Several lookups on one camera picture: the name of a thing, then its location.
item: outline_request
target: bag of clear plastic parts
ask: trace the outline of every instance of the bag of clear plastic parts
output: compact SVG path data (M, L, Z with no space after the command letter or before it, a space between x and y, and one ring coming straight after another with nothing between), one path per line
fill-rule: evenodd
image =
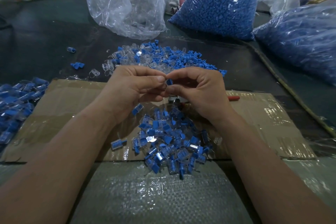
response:
M336 2L294 8L253 33L274 55L336 86Z
M93 19L112 32L133 39L153 39L166 30L166 4L172 0L87 0Z

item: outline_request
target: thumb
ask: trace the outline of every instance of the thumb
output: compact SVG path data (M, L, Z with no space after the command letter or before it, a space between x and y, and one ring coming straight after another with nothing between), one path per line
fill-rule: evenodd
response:
M135 76L135 82L138 90L155 89L165 82L163 76Z
M180 84L173 84L166 88L166 92L172 95L180 96L190 101L189 96L192 89L185 88Z

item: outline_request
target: person's left hand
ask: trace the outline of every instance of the person's left hand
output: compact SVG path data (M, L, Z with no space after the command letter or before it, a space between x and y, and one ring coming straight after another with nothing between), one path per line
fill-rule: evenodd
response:
M166 74L145 66L119 66L94 103L122 122L140 102L160 102L168 97Z

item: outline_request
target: person's right hand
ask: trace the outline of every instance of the person's right hand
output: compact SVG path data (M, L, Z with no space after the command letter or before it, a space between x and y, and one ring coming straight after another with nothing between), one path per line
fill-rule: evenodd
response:
M166 78L174 82L166 92L190 101L196 111L212 124L232 110L223 76L216 70L187 67L172 71Z

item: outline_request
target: hand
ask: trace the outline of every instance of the hand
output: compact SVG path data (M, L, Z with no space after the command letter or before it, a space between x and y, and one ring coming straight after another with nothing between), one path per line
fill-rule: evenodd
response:
M138 103L160 102L167 97L165 77L165 73L145 66L119 66L93 104L107 110L118 124Z
M196 111L212 124L232 109L223 76L216 70L187 67L170 72L166 78L174 82L166 92L190 101Z

